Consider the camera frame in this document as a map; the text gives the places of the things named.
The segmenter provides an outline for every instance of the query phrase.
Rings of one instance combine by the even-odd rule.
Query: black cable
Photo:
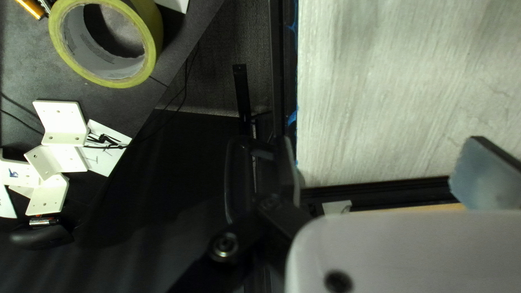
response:
[[[15,105],[18,106],[20,109],[22,109],[22,110],[24,110],[25,112],[29,113],[31,116],[34,116],[34,117],[40,119],[40,118],[38,117],[37,114],[31,112],[29,109],[25,108],[25,107],[22,106],[20,103],[16,102],[16,101],[13,100],[13,99],[10,99],[10,98],[9,98],[8,96],[6,96],[4,93],[1,93],[1,94],[2,94],[2,97],[4,97],[4,99],[6,99],[6,100],[10,101],[11,103],[15,104]]]
[[[194,55],[192,56],[192,61],[190,62],[190,68],[188,69],[188,76],[190,76],[190,72],[192,71],[192,66],[194,65],[194,60],[195,60],[195,57],[197,56],[198,52],[199,52],[199,43],[197,43],[197,48],[195,49]],[[185,71],[186,71],[187,65],[188,65],[188,59],[186,60],[186,62],[184,64]],[[152,121],[157,119],[162,113],[164,113],[164,111],[168,108],[168,106],[170,106],[170,104],[174,101],[174,99],[177,98],[186,88],[187,88],[187,76],[185,75],[183,88],[181,88],[181,90],[179,90],[179,92],[177,92],[177,94],[175,96],[173,96],[173,98],[170,99],[170,101],[166,104],[166,106],[163,109],[161,109],[159,111],[159,113],[156,116],[154,116],[154,118],[149,119],[147,122],[145,122],[145,124],[143,124],[142,128],[145,128],[148,124],[150,124]]]
[[[4,110],[2,110],[2,109],[0,109],[0,112],[6,114],[6,115],[8,115],[8,116],[11,116],[12,118],[18,120],[18,122],[20,122],[20,123],[22,123],[23,125],[27,126],[27,128],[33,130],[34,132],[37,132],[37,133],[43,135],[43,133],[41,133],[41,132],[39,132],[38,130],[32,128],[29,124],[23,122],[20,118],[16,117],[15,115],[13,115],[13,114],[11,114],[11,113],[9,113],[9,112],[7,112],[7,111],[4,111]]]
[[[150,119],[147,123],[145,123],[143,125],[143,128],[144,128],[151,121],[157,119],[162,114],[162,112],[164,110],[166,110],[166,108],[168,108],[168,106],[174,101],[174,99],[177,98],[177,96],[179,96],[184,91],[184,97],[183,97],[183,100],[181,101],[181,104],[179,105],[179,107],[177,107],[177,109],[174,111],[174,113],[172,113],[172,116],[164,124],[159,126],[156,129],[156,131],[154,131],[152,134],[146,136],[144,139],[141,139],[139,141],[130,143],[129,145],[118,145],[118,146],[90,146],[90,145],[84,145],[83,147],[84,148],[88,148],[88,149],[105,149],[105,150],[106,149],[127,149],[127,148],[133,147],[135,145],[138,145],[138,144],[148,140],[149,138],[151,138],[154,135],[156,135],[159,131],[161,131],[165,126],[167,126],[175,118],[177,112],[179,112],[179,110],[181,110],[181,107],[184,105],[185,101],[187,100],[188,76],[190,74],[190,71],[192,70],[192,66],[193,66],[195,57],[197,56],[198,51],[199,51],[199,44],[197,44],[197,49],[195,50],[195,53],[194,53],[194,55],[192,57],[192,62],[190,63],[190,69],[188,68],[188,61],[185,62],[185,66],[184,66],[184,86],[183,86],[183,88],[172,99],[170,99],[170,102],[168,102],[168,104],[166,104],[166,106],[163,109],[160,110],[161,113],[159,113],[158,115],[156,115],[154,118]]]

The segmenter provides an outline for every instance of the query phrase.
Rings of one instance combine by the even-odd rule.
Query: textured white surface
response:
[[[520,1],[299,1],[306,184],[447,175],[470,135],[519,157],[520,19]]]

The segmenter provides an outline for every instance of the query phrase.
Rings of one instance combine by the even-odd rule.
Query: dark gray desk surface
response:
[[[211,22],[223,0],[191,0],[188,13],[162,9],[169,43],[158,59],[152,77],[170,84]],[[35,20],[16,1],[0,4],[0,90],[34,111],[32,101],[77,101],[85,119],[93,119],[134,137],[154,109],[166,87],[149,78],[129,89],[111,89],[76,74],[58,56],[47,30],[47,19]],[[2,109],[30,119],[12,103]],[[38,121],[32,121],[38,127]],[[2,145],[35,147],[39,137],[17,121],[2,115]]]

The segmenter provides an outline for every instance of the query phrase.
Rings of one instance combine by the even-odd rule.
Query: paper sheet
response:
[[[15,208],[4,185],[0,186],[0,217],[16,219]]]
[[[85,145],[93,147],[108,147],[113,145],[128,145],[132,139],[113,129],[110,129],[94,120],[89,120],[87,126],[90,133],[87,135]],[[80,152],[89,166],[89,170],[109,176],[125,149],[89,149],[79,148]]]

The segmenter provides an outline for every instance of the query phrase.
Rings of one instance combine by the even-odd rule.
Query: yellow tape roll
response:
[[[85,26],[86,4],[121,13],[139,31],[144,54],[113,55],[94,41]],[[79,75],[109,88],[129,88],[145,81],[163,45],[163,21],[153,0],[58,0],[49,17],[49,33],[58,54]]]

